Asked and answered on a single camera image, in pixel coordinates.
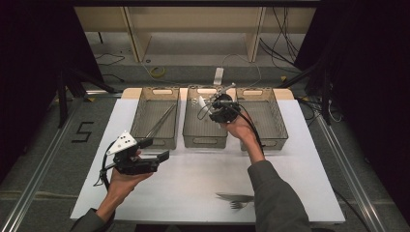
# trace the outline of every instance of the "sleeve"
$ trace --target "sleeve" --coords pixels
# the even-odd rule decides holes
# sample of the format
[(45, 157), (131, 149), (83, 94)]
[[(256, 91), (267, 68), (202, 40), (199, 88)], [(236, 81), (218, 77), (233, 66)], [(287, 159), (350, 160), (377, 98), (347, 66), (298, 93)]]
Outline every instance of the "sleeve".
[(79, 218), (73, 225), (71, 232), (103, 232), (107, 231), (114, 221), (115, 213), (105, 223), (97, 214), (95, 209), (90, 209), (87, 214)]
[(269, 161), (254, 163), (248, 174), (255, 192), (256, 231), (310, 231), (302, 201)]

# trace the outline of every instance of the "white tabletop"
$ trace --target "white tabletop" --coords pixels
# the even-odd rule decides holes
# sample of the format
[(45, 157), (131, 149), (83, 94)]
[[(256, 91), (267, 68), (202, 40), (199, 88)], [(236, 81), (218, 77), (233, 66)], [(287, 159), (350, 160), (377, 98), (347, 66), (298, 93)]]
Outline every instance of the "white tabletop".
[[(99, 177), (103, 153), (121, 132), (131, 129), (137, 104), (138, 100), (116, 102), (72, 219), (80, 218), (89, 208), (98, 208), (105, 197), (104, 186), (93, 187)], [(300, 106), (293, 100), (278, 101), (278, 105), (289, 138), (281, 151), (267, 151), (267, 160), (298, 193), (311, 222), (345, 222)], [(185, 106), (186, 102), (181, 101), (177, 149), (170, 152), (169, 160), (160, 165), (157, 173), (135, 188), (117, 209), (116, 219), (167, 224), (254, 223), (253, 203), (232, 210), (228, 201), (215, 195), (215, 192), (253, 194), (247, 153), (240, 150), (239, 140), (231, 135), (225, 149), (186, 148), (182, 135)]]

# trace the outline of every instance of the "floor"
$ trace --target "floor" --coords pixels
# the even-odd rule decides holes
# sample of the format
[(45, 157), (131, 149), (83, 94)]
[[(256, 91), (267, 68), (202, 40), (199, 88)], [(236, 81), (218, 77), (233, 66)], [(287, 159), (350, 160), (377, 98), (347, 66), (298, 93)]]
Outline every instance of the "floor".
[[(281, 83), (282, 77), (291, 78), (295, 75), (293, 72), (297, 71), (284, 62), (276, 61), (273, 64), (271, 56), (262, 49), (258, 49), (255, 63), (247, 62), (243, 59), (246, 58), (246, 48), (243, 35), (240, 34), (157, 34), (152, 38), (144, 61), (141, 63), (148, 69), (165, 67), (165, 76), (153, 79), (146, 73), (144, 66), (134, 62), (127, 35), (102, 33), (103, 44), (100, 43), (97, 33), (87, 33), (86, 35), (96, 57), (105, 53), (116, 55), (106, 54), (98, 58), (97, 62), (104, 74), (105, 83), (117, 89), (169, 85), (169, 82), (182, 85), (188, 82), (212, 84), (216, 67), (224, 67), (222, 84), (237, 81), (245, 86), (255, 82), (255, 86), (276, 86)], [(303, 37), (304, 35), (292, 35), (293, 44), (300, 47)], [(267, 44), (273, 44), (276, 35), (263, 35), (262, 38)], [(283, 56), (291, 59), (284, 41), (279, 41), (277, 50)], [(305, 84), (304, 80), (291, 87), (295, 97), (305, 96)], [(84, 84), (84, 86), (88, 90), (97, 89), (89, 84)], [(25, 217), (19, 222), (17, 231), (70, 230), (73, 225), (73, 221), (70, 220), (71, 210), (100, 144), (115, 101), (115, 98), (95, 97), (87, 101), (69, 102), (71, 109), (75, 105), (78, 105), (78, 109), (73, 115), (70, 126), (62, 135), (60, 148), (50, 159), (49, 167), (40, 180), (41, 184), (27, 212), (25, 212)], [(348, 122), (344, 121), (343, 118), (340, 122), (336, 122), (340, 114), (335, 112), (332, 125), (324, 127), (321, 117), (313, 114), (310, 107), (301, 103), (301, 108), (308, 119), (308, 128), (331, 185), (364, 218), (363, 209), (361, 209), (354, 191), (346, 181), (334, 148), (325, 136), (326, 130), (335, 132), (344, 155), (363, 186), (376, 215), (380, 218), (384, 228), (380, 231), (410, 231), (409, 225), (404, 221), (395, 203), (363, 157), (355, 135), (349, 129)], [(332, 110), (337, 110), (337, 107), (333, 105)], [(47, 150), (48, 146), (52, 143), (54, 135), (60, 131), (57, 129), (58, 119), (58, 101), (54, 101), (50, 104), (36, 136), (27, 146), (27, 153), (19, 158), (9, 176), (1, 184), (0, 223), (2, 225), (7, 221), (7, 217), (19, 200), (19, 196), (26, 190), (39, 163), (43, 163), (44, 154), (50, 153)], [(81, 122), (93, 122), (82, 127), (83, 131), (90, 131), (91, 135), (87, 142), (74, 143), (74, 140), (85, 138), (84, 134), (76, 133)], [(347, 203), (339, 196), (337, 199), (345, 214), (346, 222), (340, 225), (317, 224), (312, 225), (312, 227), (329, 228), (337, 232), (366, 231)], [(134, 231), (134, 229), (134, 224), (118, 222), (115, 223), (112, 231)]]

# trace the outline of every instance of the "fork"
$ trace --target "fork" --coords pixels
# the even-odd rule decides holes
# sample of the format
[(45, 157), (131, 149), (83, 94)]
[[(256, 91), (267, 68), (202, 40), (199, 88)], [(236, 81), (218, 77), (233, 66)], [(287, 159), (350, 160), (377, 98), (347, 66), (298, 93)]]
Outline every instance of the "fork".
[(248, 203), (249, 202), (231, 201), (229, 204), (231, 206), (231, 209), (239, 210), (239, 209), (247, 207)]

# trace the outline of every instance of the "person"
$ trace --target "person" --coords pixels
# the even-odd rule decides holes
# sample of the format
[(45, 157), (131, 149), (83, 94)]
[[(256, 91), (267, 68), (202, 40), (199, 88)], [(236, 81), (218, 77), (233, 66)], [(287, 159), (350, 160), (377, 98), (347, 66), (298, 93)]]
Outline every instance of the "person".
[[(243, 115), (250, 120), (247, 113)], [(221, 126), (240, 139), (247, 148), (251, 163), (248, 173), (254, 190), (256, 231), (311, 231), (302, 201), (265, 159), (248, 122), (238, 116), (233, 122)], [(115, 209), (138, 183), (151, 175), (152, 173), (127, 176), (118, 173), (114, 168), (108, 194), (99, 209), (91, 209), (76, 222), (72, 231), (104, 231), (112, 223)]]

